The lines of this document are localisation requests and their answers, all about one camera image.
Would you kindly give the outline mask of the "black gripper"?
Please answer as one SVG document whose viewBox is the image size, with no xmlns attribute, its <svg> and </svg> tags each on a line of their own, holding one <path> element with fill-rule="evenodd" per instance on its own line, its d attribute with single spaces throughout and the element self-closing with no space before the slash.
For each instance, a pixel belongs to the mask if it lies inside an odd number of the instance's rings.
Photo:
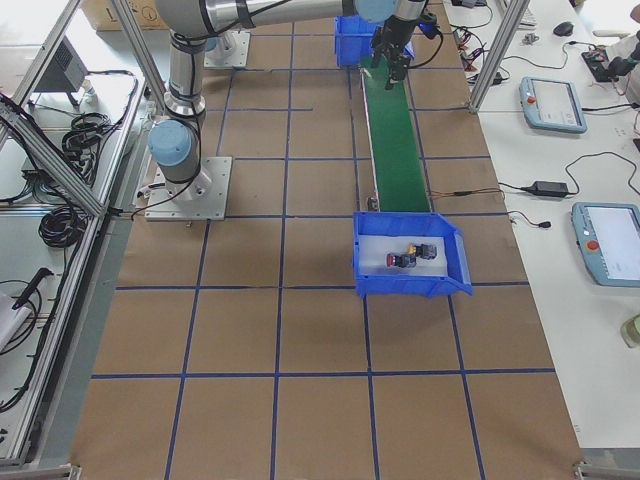
<svg viewBox="0 0 640 480">
<path fill-rule="evenodd" d="M 378 67 L 381 57 L 386 58 L 388 67 L 386 90 L 392 90 L 407 76 L 411 58 L 415 57 L 409 43 L 416 28 L 430 40 L 440 34 L 437 17 L 429 12 L 410 20 L 393 15 L 382 26 L 376 28 L 371 41 L 371 66 Z"/>
</svg>

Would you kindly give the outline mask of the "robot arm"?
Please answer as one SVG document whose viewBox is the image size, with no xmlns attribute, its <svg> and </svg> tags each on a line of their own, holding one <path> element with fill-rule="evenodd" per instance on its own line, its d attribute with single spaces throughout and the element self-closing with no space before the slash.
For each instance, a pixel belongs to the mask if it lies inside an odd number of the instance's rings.
<svg viewBox="0 0 640 480">
<path fill-rule="evenodd" d="M 205 57 L 221 62 L 232 56 L 236 49 L 234 32 L 227 31 L 215 37 L 209 37 L 205 44 Z"/>
<path fill-rule="evenodd" d="M 170 118 L 152 131 L 149 148 L 170 199 L 181 203 L 204 199 L 214 185 L 201 159 L 206 117 L 202 78 L 209 40 L 220 40 L 236 27 L 250 30 L 358 15 L 376 26 L 366 68 L 373 72 L 386 65 L 385 88 L 391 91 L 413 67 L 405 48 L 415 28 L 435 29 L 423 1 L 159 1 L 156 7 L 171 31 L 170 77 L 164 95 Z M 391 98 L 388 104 L 392 108 L 388 128 L 382 126 L 382 106 L 366 105 L 377 195 L 383 207 L 406 210 L 410 200 L 424 195 L 424 178 L 409 118 L 400 113 L 398 99 Z"/>
</svg>

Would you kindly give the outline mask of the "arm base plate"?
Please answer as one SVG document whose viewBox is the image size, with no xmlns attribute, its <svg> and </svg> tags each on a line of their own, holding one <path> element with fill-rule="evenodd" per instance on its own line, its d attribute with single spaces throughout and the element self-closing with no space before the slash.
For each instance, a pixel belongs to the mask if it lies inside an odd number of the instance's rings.
<svg viewBox="0 0 640 480">
<path fill-rule="evenodd" d="M 231 157 L 206 157 L 191 185 L 173 198 L 182 186 L 165 185 L 164 174 L 157 167 L 154 182 L 163 186 L 150 192 L 151 206 L 143 212 L 144 217 L 149 221 L 223 220 L 231 170 Z"/>
<path fill-rule="evenodd" d="M 208 70 L 244 69 L 248 60 L 251 34 L 244 30 L 232 30 L 236 40 L 236 49 L 232 56 L 221 62 L 210 60 L 204 56 L 204 68 Z"/>
</svg>

